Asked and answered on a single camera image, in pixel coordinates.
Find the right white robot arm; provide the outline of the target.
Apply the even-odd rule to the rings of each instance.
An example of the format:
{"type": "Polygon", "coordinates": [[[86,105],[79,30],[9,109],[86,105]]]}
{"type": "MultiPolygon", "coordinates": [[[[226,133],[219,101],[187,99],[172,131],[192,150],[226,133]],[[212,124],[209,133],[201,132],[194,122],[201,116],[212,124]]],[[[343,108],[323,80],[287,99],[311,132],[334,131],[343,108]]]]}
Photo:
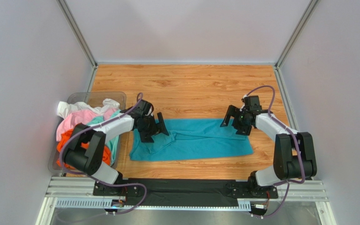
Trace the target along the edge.
{"type": "Polygon", "coordinates": [[[317,174],[313,137],[281,122],[271,111],[263,109],[258,96],[245,95],[243,106],[230,105],[221,127],[231,125],[236,134],[248,136],[253,128],[263,131],[274,141],[273,164],[265,169],[251,172],[247,191],[254,197],[266,195],[275,186],[302,183],[317,174]]]}

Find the teal t shirt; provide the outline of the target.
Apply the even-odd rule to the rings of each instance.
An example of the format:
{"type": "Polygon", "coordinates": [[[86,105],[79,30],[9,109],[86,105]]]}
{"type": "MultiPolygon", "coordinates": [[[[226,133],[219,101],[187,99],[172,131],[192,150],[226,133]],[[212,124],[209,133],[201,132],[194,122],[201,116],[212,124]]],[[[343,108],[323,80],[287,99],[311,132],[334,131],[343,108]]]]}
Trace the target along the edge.
{"type": "Polygon", "coordinates": [[[227,158],[253,154],[248,136],[221,127],[221,119],[167,119],[168,135],[158,134],[142,142],[138,130],[129,157],[133,161],[178,161],[227,158]]]}

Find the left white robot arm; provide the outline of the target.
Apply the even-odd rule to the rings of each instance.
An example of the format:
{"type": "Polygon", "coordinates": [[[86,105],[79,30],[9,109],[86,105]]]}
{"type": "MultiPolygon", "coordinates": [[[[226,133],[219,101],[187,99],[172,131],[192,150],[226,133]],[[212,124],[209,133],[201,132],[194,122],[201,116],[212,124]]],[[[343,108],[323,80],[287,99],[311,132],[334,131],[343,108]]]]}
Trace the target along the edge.
{"type": "Polygon", "coordinates": [[[122,181],[122,174],[103,161],[105,145],[111,139],[136,130],[141,142],[153,143],[153,136],[169,135],[162,113],[153,114],[153,104],[143,99],[109,120],[94,126],[82,123],[75,126],[69,140],[60,151],[59,161],[65,172],[65,165],[74,168],[73,174],[84,174],[103,187],[121,192],[128,184],[122,181]]]}

